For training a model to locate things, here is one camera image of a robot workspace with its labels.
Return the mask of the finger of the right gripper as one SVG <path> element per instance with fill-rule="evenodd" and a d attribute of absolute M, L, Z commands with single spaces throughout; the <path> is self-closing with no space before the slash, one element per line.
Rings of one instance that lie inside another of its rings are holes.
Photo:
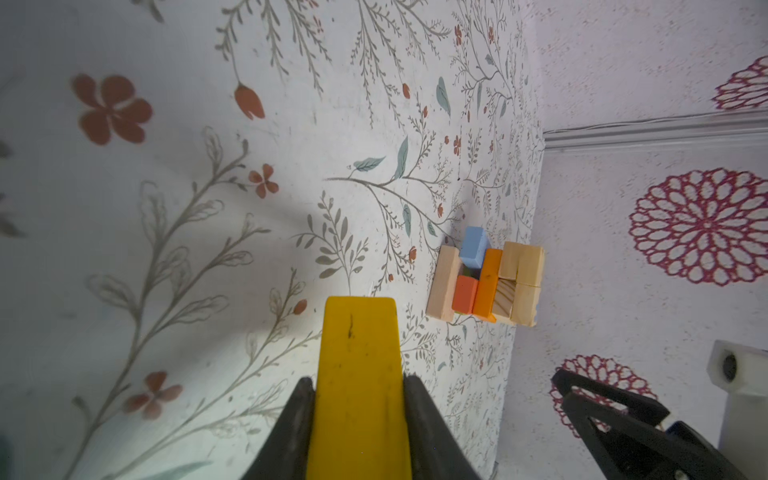
<path fill-rule="evenodd" d="M 608 479 L 743 479 L 712 444 L 688 424 L 657 426 L 669 415 L 659 402 L 633 393 L 603 405 L 571 392 L 563 410 Z"/>
<path fill-rule="evenodd" d="M 560 368 L 551 378 L 551 383 L 561 397 L 560 405 L 564 415 L 573 426 L 579 417 L 588 417 L 588 409 L 607 408 L 608 412 L 622 414 L 656 427 L 670 412 L 657 400 L 629 390 L 579 375 Z"/>

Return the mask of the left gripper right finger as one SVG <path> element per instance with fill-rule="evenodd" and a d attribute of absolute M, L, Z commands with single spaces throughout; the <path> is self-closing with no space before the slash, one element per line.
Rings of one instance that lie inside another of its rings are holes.
<path fill-rule="evenodd" d="M 413 479 L 479 479 L 422 380 L 403 378 Z"/>

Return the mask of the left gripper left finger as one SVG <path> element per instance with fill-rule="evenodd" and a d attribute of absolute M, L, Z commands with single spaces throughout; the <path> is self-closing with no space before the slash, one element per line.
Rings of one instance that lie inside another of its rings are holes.
<path fill-rule="evenodd" d="M 302 377 L 242 480 L 306 478 L 314 404 L 312 379 Z"/>

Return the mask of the yellow wedge block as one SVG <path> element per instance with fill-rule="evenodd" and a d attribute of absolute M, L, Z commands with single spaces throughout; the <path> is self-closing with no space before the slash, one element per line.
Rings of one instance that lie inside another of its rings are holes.
<path fill-rule="evenodd" d="M 411 478 L 398 335 L 391 298 L 327 300 L 307 478 Z"/>

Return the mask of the natural wood rectangular block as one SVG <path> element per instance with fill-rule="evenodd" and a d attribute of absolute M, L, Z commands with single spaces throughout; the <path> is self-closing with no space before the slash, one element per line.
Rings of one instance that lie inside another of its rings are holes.
<path fill-rule="evenodd" d="M 453 320 L 455 312 L 452 308 L 452 302 L 460 268 L 459 249 L 443 245 L 439 251 L 425 309 L 427 316 L 445 322 Z"/>

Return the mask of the orange rectangular block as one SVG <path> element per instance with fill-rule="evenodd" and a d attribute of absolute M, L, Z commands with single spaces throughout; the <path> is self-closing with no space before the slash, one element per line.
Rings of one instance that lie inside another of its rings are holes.
<path fill-rule="evenodd" d="M 492 310 L 499 281 L 499 268 L 503 251 L 487 249 L 481 268 L 472 314 L 484 321 L 495 323 Z"/>

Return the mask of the red rectangular block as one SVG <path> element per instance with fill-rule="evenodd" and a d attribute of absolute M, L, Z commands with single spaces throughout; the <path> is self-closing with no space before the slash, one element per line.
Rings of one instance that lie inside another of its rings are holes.
<path fill-rule="evenodd" d="M 471 276 L 459 275 L 455 284 L 452 309 L 460 314 L 472 314 L 478 286 L 478 279 Z"/>

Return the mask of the blue picture cube block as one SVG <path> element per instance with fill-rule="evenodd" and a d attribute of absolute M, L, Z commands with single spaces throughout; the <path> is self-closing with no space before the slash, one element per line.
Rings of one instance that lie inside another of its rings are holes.
<path fill-rule="evenodd" d="M 534 327 L 536 325 L 537 306 L 541 288 L 515 284 L 515 294 L 510 320 L 517 325 Z"/>

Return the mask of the orange picture cube block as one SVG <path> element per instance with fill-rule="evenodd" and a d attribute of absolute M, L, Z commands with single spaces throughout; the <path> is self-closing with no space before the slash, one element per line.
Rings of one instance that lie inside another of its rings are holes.
<path fill-rule="evenodd" d="M 546 252 L 540 246 L 506 242 L 502 251 L 498 276 L 523 285 L 540 287 Z"/>

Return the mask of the light blue rectangular block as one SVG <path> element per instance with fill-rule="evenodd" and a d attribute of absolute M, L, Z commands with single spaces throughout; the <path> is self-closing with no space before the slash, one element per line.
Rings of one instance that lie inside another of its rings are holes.
<path fill-rule="evenodd" d="M 482 227 L 469 226 L 459 252 L 459 258 L 464 266 L 472 270 L 482 268 L 486 250 L 490 247 L 490 239 Z"/>

